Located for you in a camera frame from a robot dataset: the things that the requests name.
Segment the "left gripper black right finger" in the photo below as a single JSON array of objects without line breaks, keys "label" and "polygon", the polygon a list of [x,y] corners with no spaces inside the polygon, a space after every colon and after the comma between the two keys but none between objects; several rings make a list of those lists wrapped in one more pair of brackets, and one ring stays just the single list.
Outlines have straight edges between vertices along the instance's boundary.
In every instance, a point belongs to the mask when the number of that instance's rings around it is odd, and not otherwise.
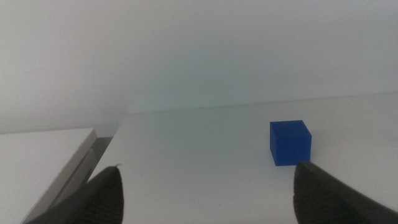
[{"label": "left gripper black right finger", "polygon": [[293,205],[299,223],[397,223],[397,212],[361,194],[310,161],[294,174]]}]

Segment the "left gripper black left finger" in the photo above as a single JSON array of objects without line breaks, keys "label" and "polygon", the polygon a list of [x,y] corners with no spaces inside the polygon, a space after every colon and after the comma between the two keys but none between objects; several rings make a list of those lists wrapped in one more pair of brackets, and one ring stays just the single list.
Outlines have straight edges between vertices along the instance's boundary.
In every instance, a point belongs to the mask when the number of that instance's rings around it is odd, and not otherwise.
[{"label": "left gripper black left finger", "polygon": [[118,167],[109,166],[28,224],[121,224],[124,194]]}]

